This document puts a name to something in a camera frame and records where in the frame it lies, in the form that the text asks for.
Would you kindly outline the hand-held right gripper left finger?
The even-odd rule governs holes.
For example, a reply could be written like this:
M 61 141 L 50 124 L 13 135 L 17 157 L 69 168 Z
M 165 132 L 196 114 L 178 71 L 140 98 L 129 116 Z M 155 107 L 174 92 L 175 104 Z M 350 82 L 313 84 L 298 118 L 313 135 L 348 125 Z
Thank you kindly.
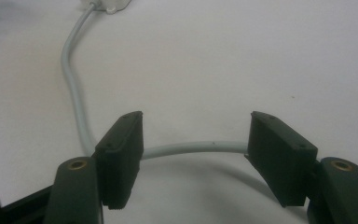
M 126 206 L 143 153 L 143 113 L 121 116 L 91 156 L 58 167 L 43 224 L 103 224 L 105 207 Z

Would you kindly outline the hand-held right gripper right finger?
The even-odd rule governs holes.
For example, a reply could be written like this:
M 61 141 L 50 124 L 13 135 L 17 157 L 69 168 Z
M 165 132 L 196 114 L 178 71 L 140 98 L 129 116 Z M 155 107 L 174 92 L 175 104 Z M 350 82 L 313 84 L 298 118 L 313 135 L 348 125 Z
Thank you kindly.
M 317 159 L 318 148 L 280 119 L 252 113 L 247 159 L 281 206 L 306 205 L 309 224 L 358 224 L 358 165 Z

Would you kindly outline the white connector plug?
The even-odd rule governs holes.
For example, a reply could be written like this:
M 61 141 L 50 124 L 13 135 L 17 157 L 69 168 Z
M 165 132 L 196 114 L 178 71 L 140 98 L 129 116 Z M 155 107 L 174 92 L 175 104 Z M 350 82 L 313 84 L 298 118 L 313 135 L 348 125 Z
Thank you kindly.
M 83 8 L 94 5 L 97 11 L 103 11 L 107 14 L 115 14 L 127 7 L 131 0 L 79 0 Z

